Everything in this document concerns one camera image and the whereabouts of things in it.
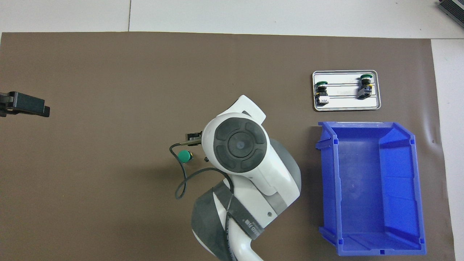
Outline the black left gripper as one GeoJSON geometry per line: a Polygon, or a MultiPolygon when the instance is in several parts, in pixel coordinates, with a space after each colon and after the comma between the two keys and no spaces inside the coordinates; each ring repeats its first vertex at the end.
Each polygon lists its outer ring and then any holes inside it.
{"type": "Polygon", "coordinates": [[[49,117],[50,107],[45,106],[45,100],[20,92],[15,91],[14,95],[0,93],[0,116],[6,117],[16,113],[49,117]]]}

